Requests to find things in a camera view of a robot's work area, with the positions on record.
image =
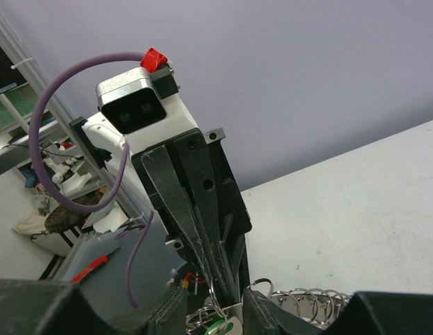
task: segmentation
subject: red pen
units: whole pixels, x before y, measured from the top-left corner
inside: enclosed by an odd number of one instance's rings
[[[86,269],[82,270],[77,276],[72,278],[71,282],[84,283],[92,274],[95,274],[97,270],[105,266],[110,261],[111,256],[113,256],[120,248],[115,249],[113,252],[107,255],[97,258]]]

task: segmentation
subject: cable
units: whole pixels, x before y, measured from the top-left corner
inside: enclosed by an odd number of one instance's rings
[[[6,148],[6,147],[23,147],[23,148],[27,148],[27,149],[29,148],[29,146],[25,145],[25,144],[13,144],[13,143],[12,144],[7,144],[6,146],[4,146],[4,148]],[[75,158],[75,159],[78,159],[79,161],[83,159],[81,157],[78,158],[78,157],[75,157],[75,156],[72,156],[72,155],[56,154],[54,152],[51,152],[51,151],[48,151],[48,150],[45,150],[45,149],[42,149],[42,148],[40,148],[40,151],[45,152],[47,154],[54,155],[54,156]]]
[[[145,226],[144,232],[140,235],[139,240],[135,243],[133,251],[131,251],[130,258],[128,259],[128,262],[126,263],[126,271],[125,271],[125,290],[126,290],[126,296],[128,297],[128,300],[130,301],[130,304],[133,308],[139,307],[138,302],[134,299],[133,293],[131,292],[131,286],[130,286],[130,274],[131,274],[131,267],[133,266],[133,261],[136,253],[138,252],[138,249],[140,245],[142,244],[144,238],[147,236],[148,229],[152,225],[154,218],[154,212],[152,211],[149,214],[149,218],[147,221],[147,225]]]
[[[103,197],[102,200],[95,205],[85,206],[83,204],[77,204],[73,201],[70,201],[64,195],[62,195],[55,185],[52,183],[51,178],[47,175],[47,172],[44,168],[43,159],[40,154],[40,143],[39,143],[39,135],[40,135],[40,125],[41,119],[43,118],[44,109],[54,95],[55,91],[69,78],[74,75],[86,70],[87,68],[91,68],[93,66],[111,63],[115,61],[141,61],[144,57],[143,53],[140,52],[120,52],[115,54],[104,54],[102,56],[97,56],[94,58],[87,59],[86,61],[82,61],[69,69],[65,70],[61,75],[59,75],[53,82],[49,84],[45,88],[45,90],[40,95],[35,108],[34,113],[32,114],[32,118],[30,120],[30,129],[29,129],[29,149],[30,156],[32,158],[32,164],[34,166],[34,170],[38,179],[45,187],[46,191],[59,202],[60,205],[68,207],[73,211],[78,211],[82,213],[91,213],[93,211],[99,211],[102,208],[105,208],[108,204],[112,202],[114,197],[119,190],[120,184],[122,182],[124,176],[124,170],[126,165],[126,159],[128,158],[128,154],[130,152],[130,148],[126,143],[124,145],[124,150],[122,154],[122,160],[120,161],[119,172],[117,173],[115,184],[107,194],[106,197]]]

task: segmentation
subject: black cable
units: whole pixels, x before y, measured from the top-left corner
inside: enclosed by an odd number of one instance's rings
[[[7,144],[4,148],[6,148],[6,147],[23,147],[23,148],[29,148],[29,146],[28,145],[25,145],[25,144]],[[83,159],[83,157],[75,157],[75,156],[72,156],[72,155],[62,155],[62,154],[56,154],[56,153],[54,153],[54,152],[50,152],[50,151],[48,151],[48,150],[44,150],[44,149],[41,149],[40,148],[40,150],[42,151],[42,152],[45,152],[45,153],[47,153],[47,154],[51,154],[51,155],[54,155],[54,156],[60,156],[60,157],[70,157],[70,158],[75,158],[75,159],[78,159],[79,161],[81,161],[82,159]]]

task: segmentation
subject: screw hole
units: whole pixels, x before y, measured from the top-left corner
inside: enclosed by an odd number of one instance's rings
[[[212,180],[210,180],[210,179],[206,179],[206,180],[203,182],[203,188],[204,188],[206,191],[210,191],[210,190],[212,190],[212,189],[214,188],[214,182],[213,182]]]
[[[196,143],[196,141],[188,141],[187,142],[187,147],[190,149],[190,150],[195,150],[196,149],[196,147],[198,146],[198,143]]]

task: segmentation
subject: metal spiral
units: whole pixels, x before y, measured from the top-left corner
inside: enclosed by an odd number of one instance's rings
[[[268,283],[270,290],[266,297],[285,311],[315,325],[326,329],[344,310],[350,300],[350,296],[335,290],[321,290],[319,288],[305,289],[294,288],[289,291],[274,291],[274,285],[270,279],[260,278],[251,283],[247,288],[253,290],[259,283]],[[214,295],[213,285],[210,284],[210,298],[206,299],[206,305],[188,315],[186,318],[186,333],[191,334],[197,328],[206,329],[219,316],[227,320],[229,309],[241,308],[243,303],[221,308]]]

